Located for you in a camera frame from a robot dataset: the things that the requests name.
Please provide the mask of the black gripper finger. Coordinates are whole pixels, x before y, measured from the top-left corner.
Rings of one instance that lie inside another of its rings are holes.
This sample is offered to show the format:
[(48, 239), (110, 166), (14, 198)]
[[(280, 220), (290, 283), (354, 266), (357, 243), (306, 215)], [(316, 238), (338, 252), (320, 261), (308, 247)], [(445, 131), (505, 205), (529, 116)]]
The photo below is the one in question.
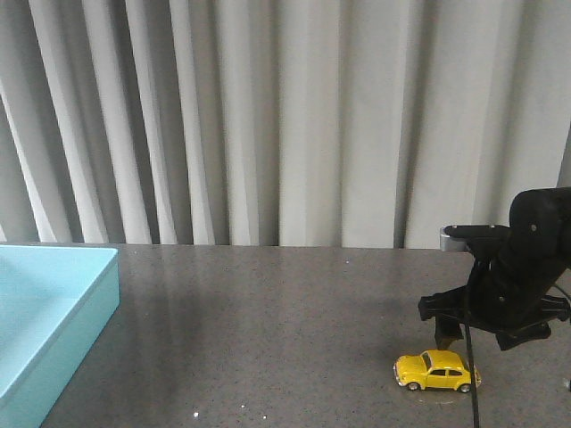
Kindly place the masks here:
[(435, 317), (434, 340), (438, 350), (448, 350), (455, 341), (462, 339), (461, 323), (460, 312)]
[(548, 339), (551, 335), (547, 323), (530, 325), (516, 331), (502, 331), (495, 334), (501, 350), (511, 350), (526, 342)]

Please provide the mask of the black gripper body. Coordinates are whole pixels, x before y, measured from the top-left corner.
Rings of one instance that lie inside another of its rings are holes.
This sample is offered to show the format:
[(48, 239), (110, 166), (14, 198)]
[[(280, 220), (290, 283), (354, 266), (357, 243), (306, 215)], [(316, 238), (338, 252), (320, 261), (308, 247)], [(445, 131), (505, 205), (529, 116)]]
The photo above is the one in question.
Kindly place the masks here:
[(465, 285), (420, 299), (422, 320), (460, 312), (460, 327), (495, 335), (570, 318), (569, 302), (548, 294), (570, 268), (569, 188), (519, 193), (507, 226), (505, 241), (465, 251), (474, 258)]

